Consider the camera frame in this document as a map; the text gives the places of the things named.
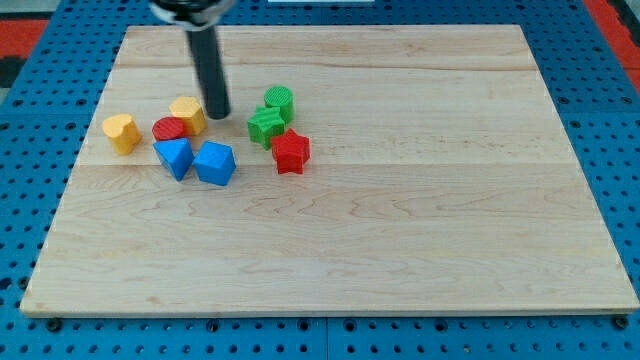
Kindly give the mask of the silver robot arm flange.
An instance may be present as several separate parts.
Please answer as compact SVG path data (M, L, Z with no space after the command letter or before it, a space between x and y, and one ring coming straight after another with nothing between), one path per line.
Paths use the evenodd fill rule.
M236 0L150 0L151 12L160 20L201 31L216 25Z

